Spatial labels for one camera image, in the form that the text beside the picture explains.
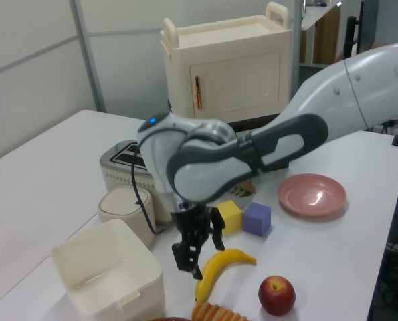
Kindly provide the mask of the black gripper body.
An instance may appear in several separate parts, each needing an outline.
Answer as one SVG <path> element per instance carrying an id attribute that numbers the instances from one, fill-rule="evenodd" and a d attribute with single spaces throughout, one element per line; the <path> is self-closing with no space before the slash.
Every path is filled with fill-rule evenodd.
<path id="1" fill-rule="evenodd" d="M 209 238 L 210 214 L 206 204 L 182 202 L 177 212 L 171 213 L 175 227 L 181 234 L 181 242 L 172 250 L 200 250 Z"/>

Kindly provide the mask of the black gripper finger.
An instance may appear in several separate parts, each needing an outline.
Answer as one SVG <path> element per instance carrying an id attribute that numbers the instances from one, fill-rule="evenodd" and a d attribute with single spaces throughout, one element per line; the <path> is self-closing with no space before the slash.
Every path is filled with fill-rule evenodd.
<path id="1" fill-rule="evenodd" d="M 217 207 L 212 207 L 210 211 L 210 219 L 212 223 L 211 234 L 212 240 L 216 250 L 224 251 L 225 246 L 223 244 L 223 230 L 225 229 L 225 221 Z"/>
<path id="2" fill-rule="evenodd" d="M 186 242 L 175 243 L 171 247 L 178 270 L 189 272 L 196 280 L 203 275 L 198 265 L 201 247 L 190 246 Z"/>

